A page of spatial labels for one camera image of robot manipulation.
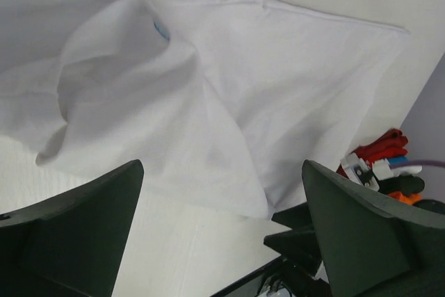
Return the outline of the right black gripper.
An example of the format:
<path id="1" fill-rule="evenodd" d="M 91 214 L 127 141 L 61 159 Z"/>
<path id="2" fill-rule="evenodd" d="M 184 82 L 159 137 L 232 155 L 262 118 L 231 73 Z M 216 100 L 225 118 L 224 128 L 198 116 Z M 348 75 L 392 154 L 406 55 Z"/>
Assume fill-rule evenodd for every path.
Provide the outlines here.
<path id="1" fill-rule="evenodd" d="M 420 165 L 409 165 L 407 160 L 391 164 L 388 159 L 374 163 L 359 158 L 355 153 L 345 156 L 340 163 L 347 178 L 371 190 L 379 191 L 379 182 L 395 177 L 416 175 Z M 319 269 L 321 252 L 307 202 L 277 212 L 272 221 L 292 230 L 268 235 L 264 245 L 278 252 L 301 269 Z"/>

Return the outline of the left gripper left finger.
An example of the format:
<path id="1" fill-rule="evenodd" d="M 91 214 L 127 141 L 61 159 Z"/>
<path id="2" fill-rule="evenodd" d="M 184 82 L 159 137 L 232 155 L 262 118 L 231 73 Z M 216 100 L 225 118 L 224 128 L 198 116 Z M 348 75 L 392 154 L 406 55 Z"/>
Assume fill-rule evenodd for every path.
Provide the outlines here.
<path id="1" fill-rule="evenodd" d="M 111 296 L 143 183 L 139 160 L 1 215 L 2 296 Z"/>

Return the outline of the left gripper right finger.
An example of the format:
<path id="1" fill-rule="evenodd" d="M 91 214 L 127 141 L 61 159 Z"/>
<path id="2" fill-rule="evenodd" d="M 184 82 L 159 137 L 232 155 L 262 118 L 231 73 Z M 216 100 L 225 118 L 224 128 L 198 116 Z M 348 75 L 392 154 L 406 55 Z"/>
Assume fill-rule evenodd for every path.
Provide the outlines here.
<path id="1" fill-rule="evenodd" d="M 333 296 L 443 296 L 444 215 L 315 161 L 302 181 Z"/>

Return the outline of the orange t shirt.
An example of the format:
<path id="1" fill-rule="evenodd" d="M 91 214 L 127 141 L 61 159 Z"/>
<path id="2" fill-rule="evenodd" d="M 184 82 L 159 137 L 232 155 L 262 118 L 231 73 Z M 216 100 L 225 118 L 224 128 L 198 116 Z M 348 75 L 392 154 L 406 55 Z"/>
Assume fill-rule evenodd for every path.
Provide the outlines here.
<path id="1" fill-rule="evenodd" d="M 408 204 L 408 205 L 414 205 L 415 203 L 419 202 L 420 200 L 422 200 L 422 196 L 420 193 L 413 193 L 409 196 L 404 195 L 401 191 L 394 191 L 390 194 L 388 194 L 389 197 Z"/>

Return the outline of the red t shirt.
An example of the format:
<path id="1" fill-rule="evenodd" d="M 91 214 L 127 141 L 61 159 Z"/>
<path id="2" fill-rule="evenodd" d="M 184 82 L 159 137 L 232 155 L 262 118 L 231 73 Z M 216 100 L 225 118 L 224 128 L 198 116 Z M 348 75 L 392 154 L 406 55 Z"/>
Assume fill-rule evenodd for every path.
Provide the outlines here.
<path id="1" fill-rule="evenodd" d="M 409 143 L 407 136 L 400 129 L 392 128 L 377 140 L 368 145 L 357 147 L 350 154 L 356 154 L 369 167 L 376 161 L 406 157 L 408 151 L 405 146 Z"/>

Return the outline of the white t shirt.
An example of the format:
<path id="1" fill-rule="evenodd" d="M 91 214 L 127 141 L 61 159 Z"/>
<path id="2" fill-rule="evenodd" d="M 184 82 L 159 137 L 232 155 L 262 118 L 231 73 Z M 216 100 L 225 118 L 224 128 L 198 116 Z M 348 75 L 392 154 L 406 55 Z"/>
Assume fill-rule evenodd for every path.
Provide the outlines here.
<path id="1" fill-rule="evenodd" d="M 1 135 L 95 178 L 253 218 L 336 168 L 403 29 L 275 0 L 1 0 Z"/>

